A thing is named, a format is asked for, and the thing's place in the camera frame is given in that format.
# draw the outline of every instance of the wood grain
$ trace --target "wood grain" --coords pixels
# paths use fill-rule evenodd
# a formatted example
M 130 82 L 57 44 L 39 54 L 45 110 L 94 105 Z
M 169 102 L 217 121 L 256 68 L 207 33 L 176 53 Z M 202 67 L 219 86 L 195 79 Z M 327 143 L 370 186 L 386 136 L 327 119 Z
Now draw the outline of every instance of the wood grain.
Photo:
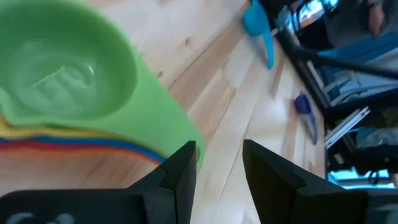
M 91 0 L 126 31 L 160 82 L 206 137 L 192 223 L 259 223 L 243 169 L 243 139 L 325 175 L 320 140 L 307 134 L 292 100 L 304 90 L 274 39 L 267 69 L 261 39 L 241 26 L 242 0 Z M 9 151 L 0 157 L 0 195 L 17 189 L 121 188 L 155 165 L 126 153 Z

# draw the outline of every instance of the small blue item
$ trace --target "small blue item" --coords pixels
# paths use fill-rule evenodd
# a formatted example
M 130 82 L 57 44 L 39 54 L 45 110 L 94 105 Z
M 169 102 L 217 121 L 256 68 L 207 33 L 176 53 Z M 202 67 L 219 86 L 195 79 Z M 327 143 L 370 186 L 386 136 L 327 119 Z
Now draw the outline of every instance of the small blue item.
M 294 106 L 310 131 L 313 144 L 315 145 L 318 141 L 318 124 L 311 109 L 310 100 L 304 92 L 301 92 L 301 94 L 294 100 Z
M 13 141 L 23 141 L 23 140 L 35 140 L 38 142 L 44 143 L 52 143 L 52 144 L 63 144 L 63 145 L 90 145 L 90 146 L 111 146 L 120 149 L 127 149 L 133 152 L 138 152 L 144 156 L 150 157 L 153 160 L 159 161 L 163 163 L 165 158 L 160 156 L 158 153 L 151 151 L 142 146 L 138 146 L 131 142 L 124 142 L 120 140 L 114 139 L 101 139 L 101 138 L 56 138 L 56 137 L 48 137 L 48 136 L 37 136 L 34 138 L 27 138 L 27 139 L 17 139 L 17 140 L 8 140 L 4 138 L 0 138 L 1 143 L 13 142 Z
M 253 0 L 251 7 L 243 15 L 243 24 L 246 32 L 255 37 L 262 35 L 268 53 L 268 69 L 274 66 L 274 44 L 272 43 L 271 28 L 264 10 L 258 0 Z

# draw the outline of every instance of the blue object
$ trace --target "blue object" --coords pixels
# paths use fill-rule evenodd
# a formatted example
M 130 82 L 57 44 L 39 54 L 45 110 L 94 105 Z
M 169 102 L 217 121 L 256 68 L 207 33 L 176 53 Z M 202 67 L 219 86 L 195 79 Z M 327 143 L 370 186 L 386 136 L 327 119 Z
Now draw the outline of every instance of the blue object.
M 299 115 L 302 116 L 308 130 L 310 131 L 313 144 L 316 144 L 318 142 L 318 124 L 311 109 L 310 100 L 304 92 L 301 92 L 301 94 L 294 100 L 294 106 Z
M 264 10 L 258 0 L 253 0 L 251 7 L 243 15 L 243 24 L 249 35 L 262 35 L 268 53 L 268 69 L 274 66 L 274 44 L 272 44 L 271 28 Z
M 147 149 L 142 146 L 138 146 L 136 144 L 133 144 L 131 142 L 124 142 L 124 141 L 119 141 L 119 140 L 114 140 L 114 139 L 101 139 L 101 138 L 55 138 L 55 137 L 48 137 L 48 136 L 37 136 L 34 138 L 27 138 L 27 139 L 18 139 L 18 140 L 8 140 L 4 138 L 0 138 L 0 144 L 1 143 L 8 143 L 8 142 L 13 142 L 13 141 L 23 141 L 23 140 L 35 140 L 38 142 L 44 142 L 44 143 L 51 143 L 51 144 L 63 144 L 63 145 L 77 145 L 77 144 L 82 144 L 82 145 L 91 145 L 91 146 L 110 146 L 110 147 L 115 147 L 115 148 L 123 148 L 127 149 L 130 151 L 138 152 L 139 154 L 142 154 L 144 156 L 150 157 L 153 160 L 159 161 L 160 163 L 163 163 L 165 161 L 165 158 L 160 156 L 158 153 L 151 151 L 150 149 Z

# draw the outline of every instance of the green measuring cup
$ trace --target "green measuring cup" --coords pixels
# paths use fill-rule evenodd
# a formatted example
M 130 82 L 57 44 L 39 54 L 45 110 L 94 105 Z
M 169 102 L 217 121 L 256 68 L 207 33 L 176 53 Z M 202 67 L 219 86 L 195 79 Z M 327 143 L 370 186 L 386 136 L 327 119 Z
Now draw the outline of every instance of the green measuring cup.
M 202 134 L 124 34 L 90 7 L 61 0 L 0 3 L 0 104 L 14 126 L 118 134 L 164 157 Z

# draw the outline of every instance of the wooden table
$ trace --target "wooden table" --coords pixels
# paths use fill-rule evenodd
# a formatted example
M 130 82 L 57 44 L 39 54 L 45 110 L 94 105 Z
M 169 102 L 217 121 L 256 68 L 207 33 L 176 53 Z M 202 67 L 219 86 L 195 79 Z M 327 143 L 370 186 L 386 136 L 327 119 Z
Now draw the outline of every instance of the wooden table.
M 292 99 L 303 85 L 275 40 L 275 67 L 241 27 L 242 0 L 93 0 L 128 34 L 206 137 L 192 223 L 259 223 L 243 139 L 323 177 L 323 133 L 311 144 Z M 317 112 L 320 130 L 323 118 Z M 0 195 L 17 189 L 127 187 L 155 165 L 118 153 L 5 152 Z

